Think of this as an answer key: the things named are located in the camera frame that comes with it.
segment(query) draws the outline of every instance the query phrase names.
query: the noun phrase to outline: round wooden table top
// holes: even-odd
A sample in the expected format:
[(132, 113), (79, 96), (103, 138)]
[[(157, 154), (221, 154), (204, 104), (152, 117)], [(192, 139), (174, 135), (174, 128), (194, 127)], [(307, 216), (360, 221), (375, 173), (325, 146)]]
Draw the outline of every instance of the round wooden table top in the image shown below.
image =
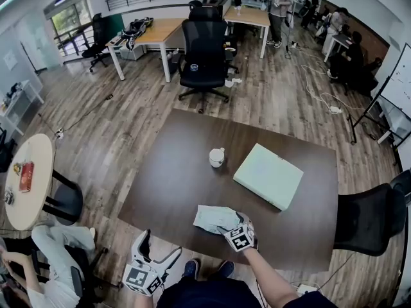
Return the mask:
[[(20, 192), (20, 175), (13, 166), (15, 163), (34, 163), (31, 191)], [(49, 137), (39, 133), (30, 137), (17, 151), (7, 172), (6, 187), (13, 192), (14, 202), (6, 205), (6, 213), (12, 226), (26, 230), (33, 226), (39, 217), (53, 174), (53, 147)]]

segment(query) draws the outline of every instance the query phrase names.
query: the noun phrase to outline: blue shoe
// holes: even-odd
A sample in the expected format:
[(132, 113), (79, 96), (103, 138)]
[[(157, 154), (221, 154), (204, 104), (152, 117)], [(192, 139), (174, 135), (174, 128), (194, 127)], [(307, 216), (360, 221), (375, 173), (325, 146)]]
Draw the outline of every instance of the blue shoe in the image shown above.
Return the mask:
[(218, 271), (212, 274), (209, 279), (220, 280), (222, 278), (229, 278), (235, 269), (235, 264), (232, 261), (224, 261)]
[(200, 271), (200, 263), (196, 259), (191, 259), (187, 261), (184, 267), (184, 273), (181, 277), (188, 277), (197, 280), (198, 272)]

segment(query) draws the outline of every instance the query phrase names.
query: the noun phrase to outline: desk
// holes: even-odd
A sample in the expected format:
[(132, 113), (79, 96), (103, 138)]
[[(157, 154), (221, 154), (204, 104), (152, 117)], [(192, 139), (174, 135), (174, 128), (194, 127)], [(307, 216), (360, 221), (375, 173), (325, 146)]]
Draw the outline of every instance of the desk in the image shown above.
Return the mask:
[[(147, 44), (158, 44), (160, 46), (162, 66), (164, 67), (164, 74), (166, 76), (167, 82), (170, 82), (171, 78), (170, 71), (168, 70), (166, 41), (174, 32), (176, 32), (181, 27), (183, 20), (183, 18), (155, 19), (153, 21), (153, 24), (149, 28), (147, 28), (146, 32), (134, 41), (136, 46)], [(106, 44), (106, 47), (108, 47), (110, 51), (114, 65), (117, 69), (118, 76), (120, 77), (120, 80), (123, 81), (124, 74), (121, 70), (116, 53), (114, 52), (114, 48), (125, 46), (125, 40), (123, 42), (120, 42), (120, 44), (118, 45), (111, 44), (112, 41), (118, 40), (118, 37), (114, 37), (112, 40), (110, 40), (109, 43)]]
[[(34, 163), (31, 191), (27, 193), (20, 192), (20, 176), (13, 170), (15, 163), (23, 163), (25, 160)], [(63, 183), (54, 198), (48, 197), (51, 177)], [(80, 217), (83, 204), (81, 190), (53, 169), (53, 147), (49, 137), (43, 133), (30, 137), (15, 154), (7, 172), (5, 189), (9, 188), (13, 192), (14, 202), (11, 205), (5, 204), (6, 213), (15, 229), (29, 229), (35, 224), (41, 210), (54, 214), (64, 225), (72, 225)]]
[[(257, 142), (304, 171), (285, 211), (232, 179)], [(227, 157), (219, 169), (209, 164), (209, 152), (216, 147), (224, 147)], [(198, 204), (246, 213), (260, 252), (273, 268), (326, 271), (337, 225), (336, 153), (253, 126), (172, 110), (144, 158), (119, 219), (142, 230), (150, 228), (154, 236), (187, 249), (246, 263), (222, 236), (193, 226)]]
[(14, 105), (16, 104), (16, 102), (19, 100), (19, 98), (21, 97), (21, 95), (23, 94), (23, 92), (27, 89), (30, 88), (31, 91), (34, 93), (34, 96), (37, 97), (37, 99), (44, 104), (44, 100), (40, 97), (40, 94), (33, 88), (33, 86), (31, 85), (29, 80), (25, 80), (21, 82), (22, 84), (22, 90), (19, 92), (16, 92), (12, 98), (12, 101), (10, 102), (10, 104), (7, 106), (6, 110), (0, 110), (0, 117), (6, 119), (10, 125), (12, 126), (12, 128), (17, 131), (19, 134), (21, 134), (22, 136), (24, 135), (23, 131), (20, 130), (20, 128), (17, 126), (19, 122), (14, 123), (9, 115), (10, 115), (10, 111), (13, 110)]
[(235, 10), (233, 6), (231, 6), (227, 10), (227, 13), (225, 13), (224, 19), (227, 22), (261, 26), (260, 38), (262, 37), (263, 30), (265, 29), (263, 46), (261, 47), (261, 54), (260, 54), (260, 58), (264, 58), (264, 51), (265, 51), (265, 46), (266, 46), (267, 37), (268, 37), (268, 29), (270, 28), (270, 20), (268, 19), (267, 12), (264, 12), (263, 10), (259, 10), (255, 8), (242, 7), (240, 10), (240, 16), (239, 16), (238, 11)]
[(345, 35), (345, 34), (334, 35), (333, 40), (331, 41), (331, 44), (329, 45), (326, 58), (324, 59), (324, 63), (327, 62), (328, 57), (329, 57), (329, 55), (331, 54), (331, 52), (334, 48), (335, 42), (340, 44), (339, 47), (338, 47), (338, 52), (340, 52), (341, 46), (343, 46), (347, 49), (349, 48), (349, 44), (347, 43), (346, 40), (349, 40), (349, 37), (347, 37), (347, 35)]

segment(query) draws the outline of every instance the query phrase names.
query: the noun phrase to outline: cup on chair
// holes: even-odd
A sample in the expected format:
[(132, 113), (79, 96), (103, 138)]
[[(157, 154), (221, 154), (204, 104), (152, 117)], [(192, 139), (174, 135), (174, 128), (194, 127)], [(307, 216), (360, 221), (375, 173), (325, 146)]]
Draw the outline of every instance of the cup on chair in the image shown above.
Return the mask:
[(209, 161), (212, 167), (220, 167), (224, 162), (224, 149), (215, 148), (210, 151)]

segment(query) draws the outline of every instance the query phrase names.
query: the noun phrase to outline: brown panel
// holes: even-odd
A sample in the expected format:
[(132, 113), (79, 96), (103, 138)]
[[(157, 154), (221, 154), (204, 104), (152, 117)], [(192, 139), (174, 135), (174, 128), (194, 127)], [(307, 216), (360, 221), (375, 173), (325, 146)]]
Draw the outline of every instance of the brown panel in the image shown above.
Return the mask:
[[(320, 11), (324, 11), (324, 6), (327, 5), (330, 12), (334, 12), (338, 6), (330, 3), (327, 0), (322, 0)], [(350, 26), (350, 32), (357, 31), (362, 35), (361, 46), (364, 51), (364, 62), (369, 64), (375, 60), (376, 57), (380, 57), (384, 60), (385, 55), (388, 52), (390, 44), (381, 38), (376, 32), (374, 32), (370, 27), (364, 24), (362, 21), (356, 17), (350, 15), (348, 20), (348, 25)]]
[[(281, 212), (232, 177), (255, 143), (304, 171), (290, 207)], [(227, 161), (209, 165), (212, 148)], [(337, 222), (337, 159), (333, 150), (224, 119), (173, 110), (133, 181), (119, 218), (190, 250), (245, 262), (219, 235), (193, 226), (197, 205), (246, 213), (275, 268), (328, 270)]]

